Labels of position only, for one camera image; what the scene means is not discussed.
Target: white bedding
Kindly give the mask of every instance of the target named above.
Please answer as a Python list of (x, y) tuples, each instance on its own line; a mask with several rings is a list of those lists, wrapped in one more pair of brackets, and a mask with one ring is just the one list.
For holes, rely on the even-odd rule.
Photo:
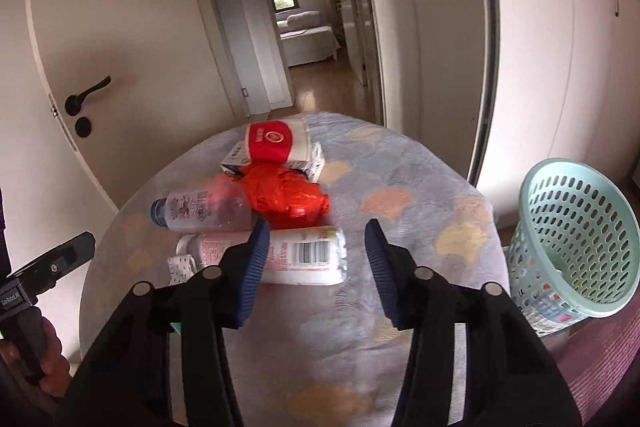
[(287, 66), (318, 62), (331, 56), (340, 48), (331, 26), (320, 26), (283, 33), (280, 38)]

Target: pillow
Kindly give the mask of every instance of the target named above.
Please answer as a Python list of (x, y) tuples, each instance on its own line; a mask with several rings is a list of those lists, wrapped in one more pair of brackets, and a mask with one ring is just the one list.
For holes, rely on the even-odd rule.
[(287, 25), (289, 25), (290, 32), (306, 30), (307, 28), (317, 28), (320, 24), (320, 12), (315, 10), (297, 13), (287, 17)]
[(290, 31), (287, 21), (276, 21), (276, 24), (278, 25), (278, 31), (280, 32), (280, 35)]

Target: round table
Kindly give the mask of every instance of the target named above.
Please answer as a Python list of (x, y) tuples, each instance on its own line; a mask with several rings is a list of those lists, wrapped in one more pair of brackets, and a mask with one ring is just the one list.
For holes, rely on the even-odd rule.
[[(384, 426), (402, 385), (411, 331), (384, 316), (364, 251), (364, 227), (378, 218), (395, 245), (449, 282), (509, 287), (490, 206), (421, 144), (339, 114), (304, 115), (326, 165), (329, 222), (341, 227), (348, 277), (330, 287), (262, 284), (244, 328), (225, 330), (229, 366), (248, 427)], [(177, 232), (154, 225), (149, 206), (170, 191), (207, 183), (244, 137), (235, 128), (205, 140), (149, 180), (100, 240), (80, 308), (85, 353), (111, 313), (140, 280), (169, 284), (167, 258)], [(171, 335), (174, 418), (186, 423), (178, 334)], [(457, 341), (464, 343), (464, 331)], [(452, 419), (461, 415), (465, 365), (456, 363)]]

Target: hand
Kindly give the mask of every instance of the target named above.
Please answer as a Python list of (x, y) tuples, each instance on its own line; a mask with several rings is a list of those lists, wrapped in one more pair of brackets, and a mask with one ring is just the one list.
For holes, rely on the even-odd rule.
[[(62, 397), (71, 383), (69, 362), (62, 356), (62, 343), (56, 334), (56, 328), (44, 317), (42, 331), (47, 338), (47, 347), (40, 360), (40, 367), (45, 374), (40, 381), (40, 388), (51, 396)], [(0, 355), (6, 365), (11, 365), (20, 359), (18, 348), (9, 341), (0, 340)]]

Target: door handle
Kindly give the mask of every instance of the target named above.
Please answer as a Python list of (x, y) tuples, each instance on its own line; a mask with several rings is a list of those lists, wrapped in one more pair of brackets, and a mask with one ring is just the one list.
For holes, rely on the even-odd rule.
[(620, 0), (616, 0), (616, 17), (620, 17)]
[(92, 92), (97, 91), (98, 89), (102, 89), (103, 87), (107, 87), (111, 84), (111, 77), (107, 76), (101, 82), (95, 84), (95, 86), (90, 87), (86, 91), (83, 91), (80, 94), (72, 94), (65, 102), (65, 111), (69, 116), (75, 116), (82, 109), (82, 104), (84, 103), (84, 99), (88, 97)]

